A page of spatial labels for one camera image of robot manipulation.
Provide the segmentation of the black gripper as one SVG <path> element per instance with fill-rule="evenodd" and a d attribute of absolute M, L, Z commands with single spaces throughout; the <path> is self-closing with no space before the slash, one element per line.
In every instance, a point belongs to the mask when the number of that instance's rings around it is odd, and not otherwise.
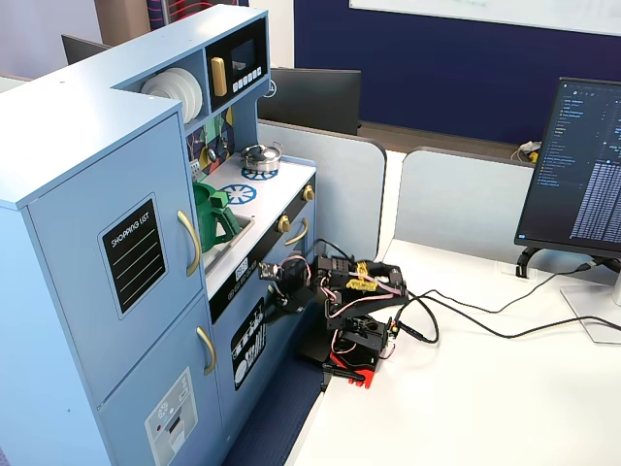
<path fill-rule="evenodd" d="M 282 261 L 279 288 L 268 285 L 267 306 L 278 306 L 288 315 L 302 313 L 313 296 L 311 266 L 303 256 L 290 256 Z"/>

